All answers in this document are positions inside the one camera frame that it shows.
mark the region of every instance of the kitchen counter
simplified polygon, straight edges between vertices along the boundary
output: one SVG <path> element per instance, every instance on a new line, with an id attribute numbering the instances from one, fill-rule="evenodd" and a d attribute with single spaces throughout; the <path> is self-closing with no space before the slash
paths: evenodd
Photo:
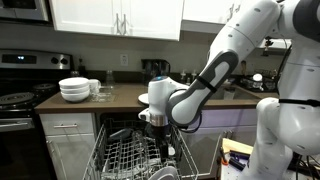
<path id="1" fill-rule="evenodd" d="M 278 97 L 276 93 L 253 93 L 237 87 L 257 97 L 257 99 L 238 100 L 209 100 L 205 110 L 210 109 L 253 109 L 265 97 Z M 147 93 L 146 86 L 140 84 L 117 84 L 114 89 L 113 102 L 88 102 L 68 103 L 60 92 L 38 105 L 35 110 L 38 114 L 50 113 L 99 113 L 99 112 L 140 112 L 147 106 L 138 101 L 138 96 Z"/>

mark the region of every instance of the kitchen sink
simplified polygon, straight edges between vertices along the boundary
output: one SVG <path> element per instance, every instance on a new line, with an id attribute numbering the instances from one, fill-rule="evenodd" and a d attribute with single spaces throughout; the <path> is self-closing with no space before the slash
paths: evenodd
<path id="1" fill-rule="evenodd" d="M 225 94 L 225 88 L 226 87 L 220 87 L 218 91 L 213 94 L 209 100 L 224 100 L 224 94 Z M 256 97 L 248 92 L 245 92 L 244 90 L 234 87 L 234 96 L 233 99 L 226 98 L 225 100 L 246 100 L 246 99 L 260 99 L 259 97 Z"/>

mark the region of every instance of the stainless steel oven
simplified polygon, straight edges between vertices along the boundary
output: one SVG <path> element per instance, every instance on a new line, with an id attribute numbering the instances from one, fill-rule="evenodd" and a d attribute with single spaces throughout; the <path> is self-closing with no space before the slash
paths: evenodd
<path id="1" fill-rule="evenodd" d="M 46 0 L 0 0 L 0 17 L 49 21 Z"/>
<path id="2" fill-rule="evenodd" d="M 36 121 L 35 117 L 0 119 L 0 179 L 56 179 Z"/>
<path id="3" fill-rule="evenodd" d="M 70 77 L 72 56 L 0 49 L 0 179 L 54 180 L 53 164 L 34 108 Z"/>

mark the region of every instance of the dishwasher rack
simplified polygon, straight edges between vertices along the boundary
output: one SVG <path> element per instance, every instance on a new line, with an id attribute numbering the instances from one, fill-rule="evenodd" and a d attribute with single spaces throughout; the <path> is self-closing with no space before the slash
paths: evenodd
<path id="1" fill-rule="evenodd" d="M 107 119 L 100 129 L 83 180 L 148 180 L 166 166 L 177 169 L 176 179 L 197 179 L 198 169 L 180 132 L 171 127 L 168 145 L 175 153 L 161 162 L 155 140 L 143 135 L 146 124 L 141 120 Z M 134 130 L 131 137 L 108 142 L 112 133 L 123 128 Z"/>

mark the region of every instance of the wall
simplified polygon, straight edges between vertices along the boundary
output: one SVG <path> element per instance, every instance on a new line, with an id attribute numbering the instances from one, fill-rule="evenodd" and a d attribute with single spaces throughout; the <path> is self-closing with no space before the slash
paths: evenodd
<path id="1" fill-rule="evenodd" d="M 141 71 L 141 59 L 160 58 L 171 63 L 172 72 L 187 69 L 198 72 L 206 64 L 207 53 L 215 35 L 181 31 L 179 42 L 120 38 L 56 32 L 53 27 L 0 24 L 0 48 L 38 49 L 72 54 L 75 64 L 82 57 L 88 70 Z M 129 66 L 120 66 L 120 54 L 128 54 Z M 248 58 L 248 70 L 278 68 L 282 56 L 262 57 L 261 49 Z M 240 74 L 240 66 L 234 74 Z"/>

